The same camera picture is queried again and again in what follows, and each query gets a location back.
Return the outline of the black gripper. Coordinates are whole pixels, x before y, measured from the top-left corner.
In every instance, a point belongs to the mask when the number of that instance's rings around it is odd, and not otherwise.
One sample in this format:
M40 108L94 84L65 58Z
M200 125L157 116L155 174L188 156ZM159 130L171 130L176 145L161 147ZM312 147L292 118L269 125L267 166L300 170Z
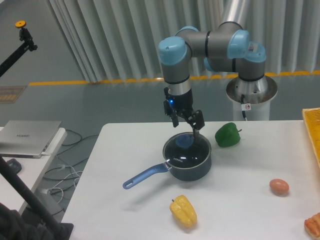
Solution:
M169 88L165 87L164 94L166 98L163 102L164 113L170 117L173 127L179 125L178 116L183 117L192 127L193 138L196 141L200 130L205 126L205 120L201 110L193 110L192 90L181 95L172 95L169 93Z

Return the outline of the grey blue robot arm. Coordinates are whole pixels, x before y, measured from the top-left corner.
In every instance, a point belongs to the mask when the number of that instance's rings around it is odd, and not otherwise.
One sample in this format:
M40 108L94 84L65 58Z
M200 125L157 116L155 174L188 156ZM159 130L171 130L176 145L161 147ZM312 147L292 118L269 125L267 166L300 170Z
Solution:
M198 31L186 26L175 36L162 40L158 45L159 59L164 81L164 112L173 126L183 118L191 127L193 137L204 127L201 110L193 109L193 95L190 83L189 61L204 58L209 71L237 73L240 83L248 83L265 92L265 48L250 41L244 29L250 1L229 0L216 31Z

